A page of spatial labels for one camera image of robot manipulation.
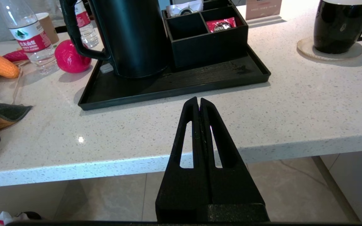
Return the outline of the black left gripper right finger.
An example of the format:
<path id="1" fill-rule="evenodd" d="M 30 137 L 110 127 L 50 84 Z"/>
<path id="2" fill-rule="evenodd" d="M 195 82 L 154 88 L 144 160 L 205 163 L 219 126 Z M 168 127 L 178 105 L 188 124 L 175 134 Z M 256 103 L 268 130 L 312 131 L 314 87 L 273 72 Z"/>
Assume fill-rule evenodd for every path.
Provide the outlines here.
<path id="1" fill-rule="evenodd" d="M 269 222 L 257 189 L 217 108 L 202 98 L 201 128 L 205 137 L 210 203 L 209 222 Z"/>

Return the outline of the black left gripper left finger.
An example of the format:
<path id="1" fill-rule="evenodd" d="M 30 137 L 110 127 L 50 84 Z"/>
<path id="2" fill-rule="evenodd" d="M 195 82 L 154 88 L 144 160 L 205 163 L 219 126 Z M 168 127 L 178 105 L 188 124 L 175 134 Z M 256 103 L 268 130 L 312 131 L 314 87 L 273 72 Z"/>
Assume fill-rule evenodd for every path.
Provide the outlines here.
<path id="1" fill-rule="evenodd" d="M 193 167 L 180 166 L 187 124 L 192 127 Z M 197 98 L 182 108 L 167 168 L 155 201 L 158 222 L 197 222 L 198 210 L 207 204 L 206 164 L 200 133 Z"/>

